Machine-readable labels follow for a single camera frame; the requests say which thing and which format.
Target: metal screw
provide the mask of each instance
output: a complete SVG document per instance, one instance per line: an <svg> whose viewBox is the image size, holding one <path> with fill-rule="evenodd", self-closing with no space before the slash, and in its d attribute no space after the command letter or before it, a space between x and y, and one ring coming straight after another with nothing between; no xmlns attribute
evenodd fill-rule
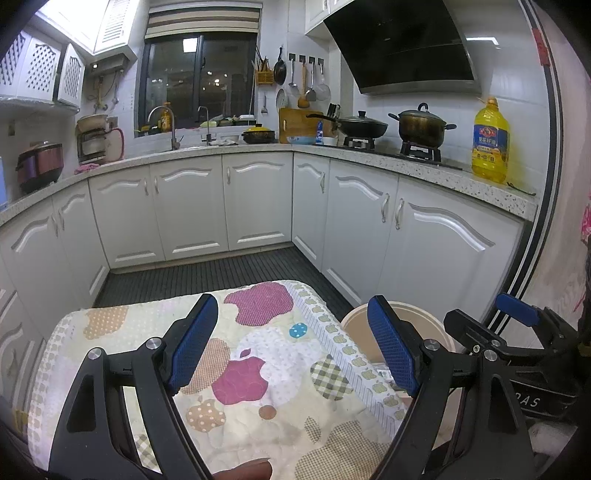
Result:
<svg viewBox="0 0 591 480"><path fill-rule="evenodd" d="M496 354L496 352L492 351L492 350L484 350L484 358L486 358L487 360L494 362L498 357L498 355Z"/></svg>
<svg viewBox="0 0 591 480"><path fill-rule="evenodd" d="M158 337L152 337L146 342L146 347L150 350L156 350L160 345L162 345L162 339Z"/></svg>
<svg viewBox="0 0 591 480"><path fill-rule="evenodd" d="M433 340L432 338L428 338L427 340L425 340L423 342L423 345L427 350L433 351L439 350L439 347L441 347L441 344L437 340Z"/></svg>
<svg viewBox="0 0 591 480"><path fill-rule="evenodd" d="M101 350L100 348L93 348L90 352L88 352L88 358L90 358L91 360L96 360L98 357L101 356L102 353L103 350Z"/></svg>

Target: blue gripper pad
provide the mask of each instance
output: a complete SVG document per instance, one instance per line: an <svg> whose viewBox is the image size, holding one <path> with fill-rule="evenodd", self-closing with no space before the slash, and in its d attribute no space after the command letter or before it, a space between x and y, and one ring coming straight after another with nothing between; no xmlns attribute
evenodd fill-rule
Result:
<svg viewBox="0 0 591 480"><path fill-rule="evenodd" d="M398 318L389 305L388 308L391 314ZM394 382L410 396L414 396L419 387L415 377L415 360L376 297L372 297L368 302L368 323Z"/></svg>
<svg viewBox="0 0 591 480"><path fill-rule="evenodd" d="M193 323L174 351L171 375L168 380L168 387L171 391L177 393L181 387L188 385L191 381L216 323L217 301L209 295L205 305L196 312Z"/></svg>
<svg viewBox="0 0 591 480"><path fill-rule="evenodd" d="M495 305L500 311L528 327L538 325L540 322L535 308L509 294L499 293L496 296Z"/></svg>

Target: granite countertop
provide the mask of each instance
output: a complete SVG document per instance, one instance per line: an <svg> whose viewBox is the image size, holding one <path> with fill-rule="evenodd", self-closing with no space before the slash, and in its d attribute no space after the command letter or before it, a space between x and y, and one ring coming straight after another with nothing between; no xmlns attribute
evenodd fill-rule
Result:
<svg viewBox="0 0 591 480"><path fill-rule="evenodd" d="M476 177L471 172L454 170L445 167L435 167L428 164L399 160L397 158L385 157L378 153L366 153L354 150L322 147L316 145L232 145L228 147L198 147L184 148L182 150L167 151L143 155L142 157L129 158L118 162L103 165L100 168L90 170L53 183L37 192L23 197L10 204L0 212L0 226L7 223L19 213L34 206L36 203L50 197L51 195L71 186L75 183L86 180L89 177L102 175L124 168L139 167L152 163L159 163L167 160L180 160L182 158L202 157L207 155L221 155L230 153L252 153L252 152L273 152L288 151L301 152L322 157L334 158L337 160L351 161L371 167L381 168L395 173L400 173L415 179L420 179L446 187L450 190L463 193L472 198L482 200L494 207L500 208L521 219L533 221L538 208L537 200L534 197L523 194L507 186L493 183Z"/></svg>

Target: dark floor mat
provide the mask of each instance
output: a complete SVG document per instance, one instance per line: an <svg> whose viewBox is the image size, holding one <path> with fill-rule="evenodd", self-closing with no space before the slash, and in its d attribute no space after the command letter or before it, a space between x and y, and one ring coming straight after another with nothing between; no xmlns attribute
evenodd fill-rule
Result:
<svg viewBox="0 0 591 480"><path fill-rule="evenodd" d="M95 308L169 299L271 280L307 283L341 321L353 307L296 248L141 272L109 273Z"/></svg>

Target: pink apple print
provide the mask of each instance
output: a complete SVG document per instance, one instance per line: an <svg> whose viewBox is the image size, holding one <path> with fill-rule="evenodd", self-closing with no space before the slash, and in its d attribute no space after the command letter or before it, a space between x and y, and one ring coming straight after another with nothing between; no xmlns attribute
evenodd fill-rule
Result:
<svg viewBox="0 0 591 480"><path fill-rule="evenodd" d="M277 315L288 313L294 307L287 289L274 282L234 291L223 302L235 304L238 307L236 322L249 327L266 325Z"/></svg>
<svg viewBox="0 0 591 480"><path fill-rule="evenodd" d="M241 357L245 352L250 354L250 350L244 350ZM260 400L269 387L261 377L263 365L265 361L256 356L230 360L222 376L212 384L213 394L224 405Z"/></svg>

